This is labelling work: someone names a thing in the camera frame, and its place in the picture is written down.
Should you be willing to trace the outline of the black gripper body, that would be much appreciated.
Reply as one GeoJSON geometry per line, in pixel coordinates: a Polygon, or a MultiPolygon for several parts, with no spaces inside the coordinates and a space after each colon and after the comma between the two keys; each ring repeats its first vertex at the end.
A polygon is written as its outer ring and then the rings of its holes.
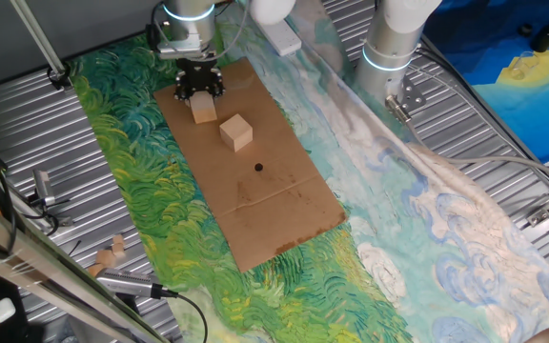
{"type": "Polygon", "coordinates": [[[216,65],[216,61],[195,62],[187,58],[176,61],[178,73],[175,83],[187,81],[193,87],[193,91],[210,91],[210,83],[214,76],[221,76],[222,73],[216,65]]]}

